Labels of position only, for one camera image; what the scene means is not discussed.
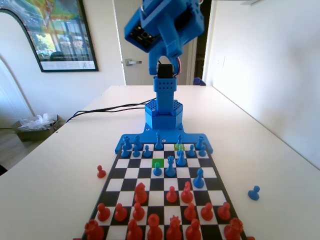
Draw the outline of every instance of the red pawn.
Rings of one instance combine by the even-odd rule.
[[[99,213],[98,213],[99,221],[101,221],[101,222],[106,221],[110,216],[110,209],[105,207],[105,205],[103,203],[100,203],[97,208],[99,211]]]
[[[98,222],[94,219],[85,224],[84,233],[87,235],[87,240],[102,240],[105,234],[104,229],[98,226]]]
[[[197,217],[197,213],[195,210],[195,205],[191,202],[189,203],[189,206],[184,210],[184,217],[185,219],[192,221],[192,219],[195,219]]]
[[[149,231],[147,234],[148,240],[162,240],[162,230],[159,227],[159,216],[155,213],[151,214],[148,218]]]
[[[177,194],[175,192],[175,187],[171,186],[169,189],[169,192],[166,194],[166,199],[169,203],[174,203],[175,201],[177,201]]]
[[[145,210],[141,207],[140,203],[136,202],[134,204],[134,211],[132,216],[136,221],[140,221],[141,219],[144,218]]]
[[[128,224],[128,233],[126,234],[126,240],[142,240],[142,229],[137,225],[137,222],[132,219]]]
[[[186,240],[201,240],[200,222],[194,218],[185,231]]]
[[[99,165],[98,167],[98,173],[97,173],[97,176],[98,178],[102,179],[105,175],[106,175],[106,171],[105,170],[102,170],[102,166]]]
[[[135,193],[135,196],[134,196],[134,200],[137,202],[137,203],[140,203],[140,204],[143,204],[147,201],[147,193],[145,191],[145,185],[140,182],[134,189],[134,193]]]
[[[228,202],[225,202],[223,206],[218,208],[218,216],[225,221],[230,218],[230,204]]]
[[[115,206],[115,214],[114,214],[115,220],[117,220],[118,222],[122,222],[123,220],[126,219],[127,214],[128,214],[127,209],[124,208],[121,203],[118,203]]]
[[[210,202],[208,202],[205,207],[201,209],[201,216],[206,221],[210,221],[214,217],[214,213],[212,212],[212,204]]]
[[[224,236],[226,240],[240,240],[240,234],[244,230],[244,225],[241,220],[234,217],[230,221],[230,225],[224,227]]]

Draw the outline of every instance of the red chess piece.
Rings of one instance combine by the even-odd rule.
[[[199,230],[200,222],[198,219],[192,219],[191,225],[185,231],[186,240],[201,240],[201,232]]]
[[[190,189],[191,189],[191,184],[189,181],[186,181],[184,184],[183,192],[181,193],[181,200],[186,204],[191,203],[194,198]]]
[[[230,218],[230,204],[228,202],[225,202],[223,206],[218,208],[218,216],[225,221]]]
[[[185,219],[192,221],[192,219],[195,219],[197,217],[197,213],[195,210],[195,205],[191,202],[189,203],[189,206],[184,210],[184,217]]]
[[[240,240],[240,234],[244,230],[244,225],[241,220],[234,217],[230,221],[230,225],[224,227],[224,236],[226,240]]]
[[[124,208],[121,203],[118,203],[115,206],[115,214],[114,214],[115,220],[117,220],[118,222],[122,222],[123,220],[126,219],[127,214],[128,214],[127,209]]]
[[[102,179],[107,173],[106,173],[105,170],[102,170],[102,166],[101,165],[99,165],[97,168],[98,168],[98,171],[99,171],[97,173],[97,176],[98,176],[98,178]]]
[[[136,221],[140,221],[141,219],[144,218],[145,210],[141,207],[140,203],[136,202],[134,204],[134,211],[132,216]]]
[[[170,227],[166,231],[166,240],[181,240],[182,232],[180,230],[180,220],[178,216],[173,215],[170,218]]]
[[[155,213],[151,214],[148,218],[149,231],[147,234],[148,240],[162,240],[162,230],[159,227],[159,216]]]
[[[99,211],[99,213],[98,213],[99,221],[101,221],[101,222],[106,221],[110,216],[110,209],[105,207],[105,205],[103,203],[100,203],[97,208]]]
[[[137,225],[137,222],[134,219],[130,220],[126,240],[142,240],[142,237],[143,233],[141,227]]]
[[[87,240],[102,240],[105,231],[102,227],[98,226],[98,222],[94,219],[89,220],[84,226],[84,233],[87,235]]]
[[[208,202],[205,207],[201,209],[201,217],[206,221],[210,221],[214,217],[214,213],[212,212],[212,204],[210,202]]]
[[[134,200],[137,202],[137,203],[140,203],[140,204],[143,204],[147,201],[147,193],[145,191],[145,185],[140,182],[134,189],[134,193],[135,193],[135,196],[134,196]]]
[[[177,194],[175,192],[175,187],[171,186],[169,188],[169,192],[166,194],[166,199],[169,203],[174,203],[175,201],[177,201]]]

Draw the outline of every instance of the white wall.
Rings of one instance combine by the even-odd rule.
[[[320,168],[320,1],[242,2],[217,1],[208,82]]]
[[[0,55],[36,115],[53,113],[66,119],[109,86],[125,84],[112,0],[83,4],[99,72],[42,73],[18,22],[0,13]]]

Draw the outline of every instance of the white door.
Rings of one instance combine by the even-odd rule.
[[[153,85],[153,76],[149,74],[148,54],[125,40],[125,26],[142,2],[143,0],[113,0],[126,85]],[[178,85],[186,85],[187,83],[188,49],[189,43],[184,46],[183,55],[180,56],[182,68],[181,73],[177,76]],[[126,66],[126,59],[142,61],[142,63]],[[162,64],[170,63],[167,57],[161,57],[160,61]]]
[[[20,118],[32,116],[16,81],[0,58],[0,129],[11,128]]]

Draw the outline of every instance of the green square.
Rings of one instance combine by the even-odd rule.
[[[152,159],[152,167],[155,168],[156,163],[160,164],[160,168],[165,167],[165,159],[164,158],[153,158]]]

